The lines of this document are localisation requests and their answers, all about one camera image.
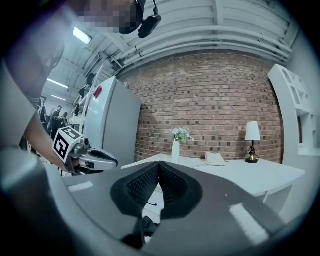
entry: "brass lamp base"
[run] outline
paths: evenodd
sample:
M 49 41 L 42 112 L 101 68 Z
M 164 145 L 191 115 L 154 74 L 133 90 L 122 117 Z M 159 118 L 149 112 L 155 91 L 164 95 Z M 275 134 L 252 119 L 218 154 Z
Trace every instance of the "brass lamp base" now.
M 250 157 L 248 157 L 247 159 L 245 159 L 245 161 L 246 161 L 247 163 L 250 163 L 250 164 L 256 164 L 256 163 L 258 163 L 258 159 L 256 159 L 254 155 L 250 155 Z

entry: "ceiling light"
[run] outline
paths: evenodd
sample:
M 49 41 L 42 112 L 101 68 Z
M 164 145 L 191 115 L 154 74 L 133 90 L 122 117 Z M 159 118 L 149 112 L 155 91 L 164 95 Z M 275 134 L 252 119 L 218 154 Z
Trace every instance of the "ceiling light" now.
M 88 45 L 92 39 L 91 36 L 89 36 L 88 34 L 82 32 L 79 28 L 77 28 L 76 26 L 73 29 L 73 35 L 78 38 L 79 40 L 81 40 L 82 42 L 84 42 L 86 45 Z
M 66 101 L 66 99 L 60 98 L 60 97 L 57 97 L 57 96 L 54 96 L 54 95 L 52 95 L 52 94 L 51 94 L 51 97 L 57 98 L 57 99 L 62 100 L 62 101 L 64 101 L 64 102 Z
M 51 82 L 51 83 L 54 83 L 54 84 L 58 85 L 58 86 L 62 86 L 62 87 L 64 87 L 64 88 L 66 88 L 66 89 L 69 89 L 68 86 L 66 86 L 66 85 L 64 85 L 64 84 L 62 84 L 62 83 L 53 81 L 53 80 L 51 80 L 51 79 L 49 79 L 49 78 L 48 78 L 47 80 L 48 80 L 49 82 Z

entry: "white ceiling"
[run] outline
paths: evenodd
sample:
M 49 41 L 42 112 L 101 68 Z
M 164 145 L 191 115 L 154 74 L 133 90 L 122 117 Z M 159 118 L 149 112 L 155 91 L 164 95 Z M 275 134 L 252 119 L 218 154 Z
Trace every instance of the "white ceiling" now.
M 103 28 L 93 29 L 91 24 L 79 21 L 76 26 L 92 37 L 91 42 L 85 45 L 72 36 L 65 43 L 60 63 L 49 76 L 69 86 L 69 90 L 47 82 L 43 95 L 56 95 L 73 103 L 86 83 L 85 70 L 98 53 L 107 56 L 100 82 L 119 73 L 121 67 L 126 72 L 167 55 L 201 49 L 238 50 L 285 63 L 299 29 L 289 13 L 273 0 L 156 0 L 156 3 L 162 21 L 145 39 L 138 37 L 138 30 L 120 35 Z M 146 0 L 144 19 L 153 14 L 153 8 L 153 0 Z M 131 49 L 132 53 L 123 57 Z

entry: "headphones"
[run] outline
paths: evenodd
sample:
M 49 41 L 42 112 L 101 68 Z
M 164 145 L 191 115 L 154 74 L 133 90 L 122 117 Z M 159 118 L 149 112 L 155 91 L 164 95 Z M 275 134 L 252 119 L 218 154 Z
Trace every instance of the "headphones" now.
M 154 15 L 149 16 L 146 20 L 143 20 L 146 0 L 135 0 L 135 1 L 136 2 L 133 4 L 137 5 L 137 7 L 140 8 L 139 10 L 141 11 L 140 15 L 141 15 L 141 19 L 142 19 L 142 22 L 141 22 L 142 26 L 139 29 L 139 38 L 143 39 L 143 38 L 146 38 L 147 36 L 149 36 L 155 30 L 157 25 L 162 20 L 162 17 L 159 15 L 156 1 L 153 0 L 153 3 L 154 3 L 153 13 L 154 13 Z M 136 27 L 119 28 L 119 33 L 122 35 L 130 34 L 133 31 L 135 31 L 139 26 L 140 26 L 140 24 L 138 24 L 138 26 L 136 26 Z

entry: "white desk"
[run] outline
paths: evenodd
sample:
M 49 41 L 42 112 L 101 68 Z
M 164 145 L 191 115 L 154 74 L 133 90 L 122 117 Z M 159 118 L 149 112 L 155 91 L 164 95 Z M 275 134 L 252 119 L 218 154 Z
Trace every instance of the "white desk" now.
M 158 154 L 145 160 L 135 162 L 121 169 L 147 162 L 171 162 L 171 155 Z M 258 197 L 278 192 L 293 181 L 303 176 L 305 171 L 290 166 L 260 159 L 258 163 L 247 163 L 244 160 L 228 160 L 225 166 L 205 165 L 205 159 L 180 157 L 179 165 L 195 168 L 201 172 L 216 175 L 234 182 L 251 195 Z
M 172 162 L 171 155 L 158 154 L 145 160 L 135 162 L 121 169 L 137 166 L 147 162 Z M 181 156 L 179 165 L 194 168 L 198 171 L 225 178 L 268 205 L 282 218 L 282 209 L 296 179 L 305 174 L 304 170 L 260 159 L 258 163 L 247 163 L 245 160 L 228 160 L 225 166 L 206 165 L 205 159 Z M 146 204 L 142 217 L 148 216 L 154 223 L 160 223 L 161 210 L 164 206 L 163 192 L 158 184 L 155 192 Z

